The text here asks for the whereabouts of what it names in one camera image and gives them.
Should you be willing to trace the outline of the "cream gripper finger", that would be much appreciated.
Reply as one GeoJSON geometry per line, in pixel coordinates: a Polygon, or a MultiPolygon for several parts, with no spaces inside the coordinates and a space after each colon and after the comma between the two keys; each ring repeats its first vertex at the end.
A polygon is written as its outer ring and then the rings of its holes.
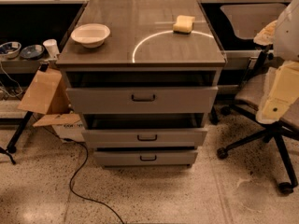
{"type": "Polygon", "coordinates": [[[298,98],[299,62],[285,61],[278,69],[270,67],[265,75],[257,121],[262,124],[279,121],[298,98]]]}

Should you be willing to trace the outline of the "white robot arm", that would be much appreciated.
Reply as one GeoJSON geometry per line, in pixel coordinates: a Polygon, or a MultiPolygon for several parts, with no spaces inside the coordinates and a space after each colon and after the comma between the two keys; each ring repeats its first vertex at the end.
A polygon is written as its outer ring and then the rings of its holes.
{"type": "Polygon", "coordinates": [[[266,25],[253,39],[272,45],[283,64],[268,75],[256,119],[263,124],[278,121],[299,97],[299,0],[292,0],[278,19],[266,25]]]}

